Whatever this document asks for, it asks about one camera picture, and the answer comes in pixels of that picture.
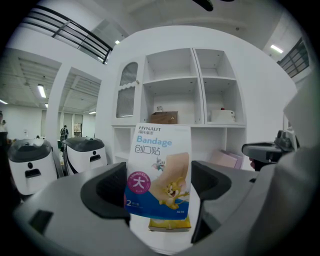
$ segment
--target bandage package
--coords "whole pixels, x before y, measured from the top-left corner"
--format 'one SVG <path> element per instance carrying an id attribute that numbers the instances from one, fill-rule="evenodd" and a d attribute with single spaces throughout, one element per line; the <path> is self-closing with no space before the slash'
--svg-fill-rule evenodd
<path id="1" fill-rule="evenodd" d="M 184 220 L 190 189 L 190 127 L 138 123 L 127 164 L 125 209 L 152 219 Z"/>

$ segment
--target ceiling light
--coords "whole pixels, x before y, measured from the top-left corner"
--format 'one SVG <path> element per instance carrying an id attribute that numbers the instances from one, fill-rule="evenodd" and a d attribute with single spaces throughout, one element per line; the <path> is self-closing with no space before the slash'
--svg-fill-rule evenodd
<path id="1" fill-rule="evenodd" d="M 42 98 L 46 98 L 45 88 L 43 85 L 38 85 L 38 90 Z"/>
<path id="2" fill-rule="evenodd" d="M 5 101 L 3 101 L 2 99 L 0 99 L 0 102 L 3 103 L 3 104 L 8 104 Z"/>
<path id="3" fill-rule="evenodd" d="M 279 52 L 279 53 L 283 53 L 284 51 L 283 50 L 281 50 L 280 48 L 278 48 L 278 47 L 276 47 L 276 46 L 274 46 L 274 45 L 271 45 L 271 48 L 272 49 L 275 49 L 277 52 Z"/>

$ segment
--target wooden box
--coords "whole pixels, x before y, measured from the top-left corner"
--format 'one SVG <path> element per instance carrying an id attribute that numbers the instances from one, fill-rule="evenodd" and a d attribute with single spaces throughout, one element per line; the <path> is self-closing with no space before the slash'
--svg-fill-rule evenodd
<path id="1" fill-rule="evenodd" d="M 150 116 L 151 124 L 176 125 L 178 123 L 178 112 L 155 112 Z"/>

